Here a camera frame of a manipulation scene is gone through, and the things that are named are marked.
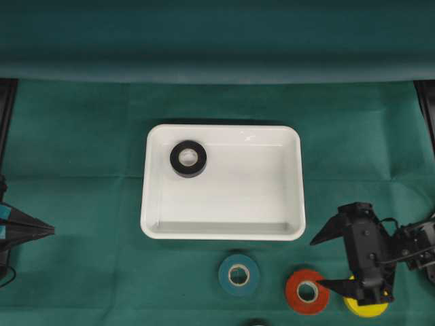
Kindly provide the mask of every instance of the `green cloth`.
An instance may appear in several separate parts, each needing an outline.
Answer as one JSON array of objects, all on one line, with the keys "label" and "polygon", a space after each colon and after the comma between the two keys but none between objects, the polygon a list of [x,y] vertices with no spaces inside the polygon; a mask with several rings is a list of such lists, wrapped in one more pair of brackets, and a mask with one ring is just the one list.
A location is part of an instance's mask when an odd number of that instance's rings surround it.
[{"label": "green cloth", "polygon": [[[152,240],[139,227],[145,138],[168,122],[283,124],[302,141],[307,230],[294,242]],[[405,265],[375,321],[331,293],[318,316],[283,289],[302,266],[349,276],[343,241],[309,241],[339,205],[371,202],[410,223],[435,207],[434,154],[412,83],[174,86],[22,80],[4,162],[5,200],[56,226],[12,251],[3,325],[428,325],[435,287]],[[259,287],[229,296],[218,267],[252,257]]]},{"label": "green cloth", "polygon": [[278,84],[435,78],[435,1],[9,0],[0,76]]}]

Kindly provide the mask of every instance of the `white tray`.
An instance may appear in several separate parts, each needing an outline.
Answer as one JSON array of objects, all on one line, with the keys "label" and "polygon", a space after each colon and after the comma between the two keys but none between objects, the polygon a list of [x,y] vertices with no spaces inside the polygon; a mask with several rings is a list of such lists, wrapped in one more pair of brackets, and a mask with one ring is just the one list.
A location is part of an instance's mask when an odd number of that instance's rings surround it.
[{"label": "white tray", "polygon": [[[191,140],[204,171],[180,177],[169,161]],[[295,240],[305,230],[300,139],[287,126],[161,124],[147,137],[142,230],[159,239]]]}]

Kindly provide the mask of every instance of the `wire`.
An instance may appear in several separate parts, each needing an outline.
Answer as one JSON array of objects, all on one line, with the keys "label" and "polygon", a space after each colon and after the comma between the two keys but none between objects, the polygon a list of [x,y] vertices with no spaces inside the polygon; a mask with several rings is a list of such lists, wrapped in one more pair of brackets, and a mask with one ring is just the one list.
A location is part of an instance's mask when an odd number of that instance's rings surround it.
[{"label": "wire", "polygon": [[383,222],[394,222],[394,225],[396,226],[396,230],[399,228],[399,222],[397,222],[397,219],[394,219],[393,217],[387,217],[386,219],[380,220],[381,223]]},{"label": "wire", "polygon": [[378,264],[383,264],[383,265],[385,265],[385,264],[396,263],[396,262],[398,262],[398,261],[402,261],[402,260],[407,260],[408,258],[412,258],[412,257],[414,257],[414,256],[416,256],[416,255],[418,255],[418,254],[420,254],[420,253],[424,253],[424,252],[429,251],[429,250],[432,250],[432,249],[435,249],[435,244],[434,244],[433,246],[428,247],[428,248],[425,248],[425,249],[422,249],[422,250],[415,251],[414,253],[411,253],[410,255],[406,255],[406,256],[402,256],[402,257],[394,258],[394,259],[391,259],[391,260],[383,260],[383,261],[382,261],[382,260],[378,260]]},{"label": "wire", "polygon": [[4,266],[6,268],[9,268],[12,271],[12,273],[14,274],[10,280],[4,282],[3,284],[0,284],[0,288],[2,288],[2,287],[5,287],[6,285],[8,285],[9,283],[11,283],[16,278],[16,271],[12,266],[9,266],[9,265],[0,264],[0,266]]}]

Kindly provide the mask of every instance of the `yellow tape roll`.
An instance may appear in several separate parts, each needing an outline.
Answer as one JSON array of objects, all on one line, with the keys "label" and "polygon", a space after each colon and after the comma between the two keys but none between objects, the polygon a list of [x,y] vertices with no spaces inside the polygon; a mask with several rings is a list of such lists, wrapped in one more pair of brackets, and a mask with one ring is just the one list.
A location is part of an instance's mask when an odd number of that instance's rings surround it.
[{"label": "yellow tape roll", "polygon": [[363,318],[377,317],[383,314],[383,312],[386,311],[388,308],[388,304],[371,304],[369,306],[358,306],[358,302],[351,297],[344,297],[343,299],[345,301],[346,307],[348,307],[348,309],[352,311],[352,313]]}]

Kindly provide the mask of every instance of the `red tape roll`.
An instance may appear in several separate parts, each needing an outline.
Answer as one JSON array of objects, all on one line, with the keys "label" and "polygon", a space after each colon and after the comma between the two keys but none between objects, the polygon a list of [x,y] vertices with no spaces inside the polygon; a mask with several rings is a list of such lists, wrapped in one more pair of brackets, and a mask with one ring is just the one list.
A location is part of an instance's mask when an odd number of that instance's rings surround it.
[{"label": "red tape roll", "polygon": [[[318,314],[327,305],[329,301],[329,290],[316,283],[323,280],[323,276],[315,270],[299,270],[285,284],[285,298],[290,307],[299,314]],[[314,298],[304,300],[298,290],[301,285],[308,285],[313,288]]]}]

